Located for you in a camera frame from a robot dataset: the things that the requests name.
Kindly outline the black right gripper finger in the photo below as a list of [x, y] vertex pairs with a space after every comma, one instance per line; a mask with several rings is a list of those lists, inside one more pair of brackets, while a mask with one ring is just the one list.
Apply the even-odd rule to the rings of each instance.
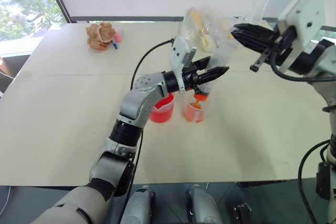
[[231, 35], [244, 47], [258, 53], [262, 53], [272, 44], [275, 33], [273, 31], [268, 31], [264, 33], [232, 31]]
[[238, 37], [251, 37], [251, 38], [266, 38], [274, 34], [274, 31], [259, 25], [249, 23], [241, 23], [234, 25], [233, 36]]

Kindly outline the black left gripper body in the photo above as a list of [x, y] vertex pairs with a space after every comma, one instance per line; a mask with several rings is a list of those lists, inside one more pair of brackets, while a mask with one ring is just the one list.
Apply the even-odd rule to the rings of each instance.
[[199, 85], [202, 84], [202, 74], [198, 74], [199, 70], [203, 70], [204, 65], [199, 62], [193, 62], [189, 67], [184, 67], [182, 70], [182, 77], [185, 91], [194, 90], [200, 92]]

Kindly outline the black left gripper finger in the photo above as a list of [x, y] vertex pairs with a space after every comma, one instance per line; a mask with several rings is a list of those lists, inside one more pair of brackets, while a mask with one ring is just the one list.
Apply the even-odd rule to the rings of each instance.
[[206, 71], [205, 73], [199, 74], [196, 78], [196, 84], [201, 85], [208, 82], [211, 82], [213, 80], [216, 80], [217, 78], [224, 75], [229, 70], [229, 67], [226, 66], [220, 66], [220, 67], [214, 67]]
[[199, 59], [197, 61], [193, 62], [193, 66], [197, 69], [197, 70], [204, 70], [206, 69], [209, 61], [211, 59], [211, 56], [208, 57], [204, 57], [202, 59]]

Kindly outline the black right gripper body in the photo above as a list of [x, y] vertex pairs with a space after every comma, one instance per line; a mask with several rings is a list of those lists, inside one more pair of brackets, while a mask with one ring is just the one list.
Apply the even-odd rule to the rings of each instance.
[[288, 57], [291, 52], [292, 42], [297, 37], [296, 29], [290, 26], [283, 34], [280, 34], [278, 29], [274, 33], [272, 44], [264, 52], [260, 53], [260, 57], [250, 66], [250, 70], [257, 72], [263, 63], [269, 64], [272, 69], [278, 70], [277, 66], [280, 66]]

